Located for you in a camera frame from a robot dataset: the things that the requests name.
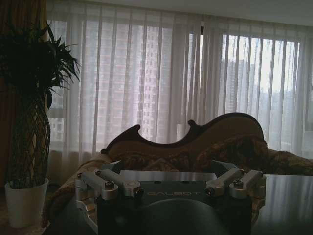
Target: white flower pot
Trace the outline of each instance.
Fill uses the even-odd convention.
[[[5,185],[5,197],[12,228],[23,228],[41,220],[49,180],[33,188],[12,189]]]

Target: potted plant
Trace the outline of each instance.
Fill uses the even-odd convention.
[[[10,225],[18,228],[41,218],[50,144],[46,111],[53,87],[78,79],[79,64],[49,25],[9,27],[9,34],[0,35],[0,78],[15,93],[17,111],[5,194]]]

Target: woven plant stem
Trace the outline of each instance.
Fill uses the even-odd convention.
[[[19,95],[8,182],[11,188],[31,188],[45,182],[50,125],[43,96]]]

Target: black device housing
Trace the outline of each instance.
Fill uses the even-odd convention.
[[[205,194],[205,181],[143,181],[140,199],[97,199],[98,234],[249,235],[252,201]]]

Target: sheer white curtain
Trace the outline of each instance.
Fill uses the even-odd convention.
[[[80,83],[58,89],[48,112],[52,182],[135,124],[155,142],[183,135],[197,104],[200,16],[50,0],[47,17],[82,65]]]
[[[200,122],[243,112],[268,146],[313,158],[312,29],[205,17]]]

